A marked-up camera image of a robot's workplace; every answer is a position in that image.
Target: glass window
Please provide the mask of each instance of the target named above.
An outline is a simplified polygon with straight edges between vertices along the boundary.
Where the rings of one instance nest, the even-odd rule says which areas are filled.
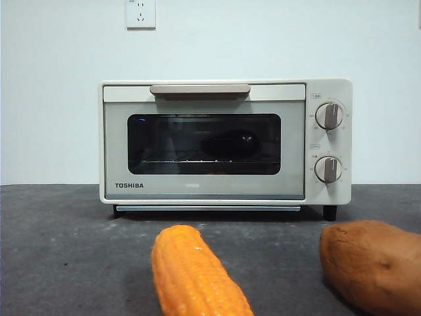
[[[134,174],[276,174],[281,120],[275,114],[132,115]]]

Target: control panel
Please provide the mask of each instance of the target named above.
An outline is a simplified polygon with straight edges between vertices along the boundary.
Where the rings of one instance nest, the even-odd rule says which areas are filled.
[[[307,84],[305,195],[312,204],[351,199],[351,109],[349,81]]]

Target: temperature knob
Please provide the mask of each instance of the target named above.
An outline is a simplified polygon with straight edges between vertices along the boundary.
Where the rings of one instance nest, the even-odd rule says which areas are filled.
[[[341,176],[342,166],[335,157],[328,156],[317,161],[314,171],[320,181],[332,183]]]
[[[342,122],[342,110],[337,103],[325,103],[316,111],[316,122],[325,130],[333,130]]]

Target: orange corn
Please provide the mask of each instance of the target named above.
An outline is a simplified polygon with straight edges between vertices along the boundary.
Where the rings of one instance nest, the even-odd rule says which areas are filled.
[[[151,259],[165,316],[253,316],[243,291],[195,228],[164,229]]]

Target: toy sweet potato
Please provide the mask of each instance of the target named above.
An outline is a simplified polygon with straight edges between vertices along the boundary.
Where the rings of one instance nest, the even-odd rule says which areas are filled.
[[[421,315],[421,235],[378,221],[326,227],[320,260],[331,284],[375,315]]]

